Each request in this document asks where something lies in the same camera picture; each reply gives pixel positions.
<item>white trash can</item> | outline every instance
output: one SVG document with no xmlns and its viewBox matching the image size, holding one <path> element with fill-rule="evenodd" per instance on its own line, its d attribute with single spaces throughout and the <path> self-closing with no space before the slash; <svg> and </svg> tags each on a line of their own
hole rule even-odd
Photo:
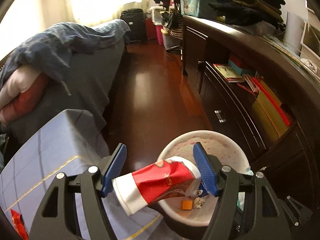
<svg viewBox="0 0 320 240">
<path fill-rule="evenodd" d="M 172 140 L 161 152 L 159 160 L 180 156 L 196 165 L 193 158 L 193 145 L 200 142 L 209 155 L 215 155 L 222 165 L 229 165 L 235 171 L 245 174 L 249 162 L 243 150 L 229 137 L 207 130 L 192 131 Z M 200 209 L 181 210 L 181 201 L 188 197 L 167 198 L 159 201 L 159 205 L 172 219 L 193 227 L 208 226 L 217 204 L 218 197 L 207 195 Z"/>
</svg>

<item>screw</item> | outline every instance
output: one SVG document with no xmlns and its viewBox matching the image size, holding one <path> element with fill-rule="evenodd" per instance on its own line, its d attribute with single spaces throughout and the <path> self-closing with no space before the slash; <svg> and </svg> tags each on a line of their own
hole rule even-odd
<svg viewBox="0 0 320 240">
<path fill-rule="evenodd" d="M 263 173 L 261 171 L 257 171 L 256 177 L 259 178 L 259 179 L 262 179 L 263 178 Z"/>
<path fill-rule="evenodd" d="M 91 167 L 89 167 L 88 171 L 90 173 L 96 173 L 98 171 L 98 167 L 97 166 L 91 166 Z"/>
<path fill-rule="evenodd" d="M 64 173 L 63 172 L 59 172 L 57 175 L 56 175 L 56 178 L 57 179 L 62 179 L 64 177 Z"/>
<path fill-rule="evenodd" d="M 224 171 L 224 172 L 230 172 L 231 171 L 231 168 L 228 166 L 228 165 L 224 165 L 224 166 L 222 166 L 222 171 Z"/>
</svg>

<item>red pillow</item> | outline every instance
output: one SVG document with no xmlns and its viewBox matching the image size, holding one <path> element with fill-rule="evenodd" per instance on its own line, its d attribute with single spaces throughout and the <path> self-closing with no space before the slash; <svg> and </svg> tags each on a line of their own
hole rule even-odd
<svg viewBox="0 0 320 240">
<path fill-rule="evenodd" d="M 10 122 L 30 113 L 44 94 L 49 82 L 49 77 L 40 73 L 31 87 L 24 93 L 19 94 L 0 111 L 0 122 L 4 126 Z"/>
</svg>

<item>blue blanket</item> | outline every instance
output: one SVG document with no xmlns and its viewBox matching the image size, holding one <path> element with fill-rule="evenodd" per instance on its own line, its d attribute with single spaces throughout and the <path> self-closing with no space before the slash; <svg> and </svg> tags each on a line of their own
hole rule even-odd
<svg viewBox="0 0 320 240">
<path fill-rule="evenodd" d="M 73 52 L 93 53 L 116 44 L 130 28 L 123 20 L 113 20 L 89 28 L 77 23 L 58 23 L 20 44 L 0 71 L 0 89 L 21 65 L 32 65 L 56 81 L 62 81 Z"/>
</svg>

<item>suitcase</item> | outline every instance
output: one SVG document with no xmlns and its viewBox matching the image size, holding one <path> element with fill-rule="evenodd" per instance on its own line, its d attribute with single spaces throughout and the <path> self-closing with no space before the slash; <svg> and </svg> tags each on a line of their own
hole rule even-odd
<svg viewBox="0 0 320 240">
<path fill-rule="evenodd" d="M 129 9 L 121 13 L 121 20 L 124 20 L 131 31 L 127 32 L 130 43 L 141 42 L 147 39 L 145 15 L 142 9 Z"/>
</svg>

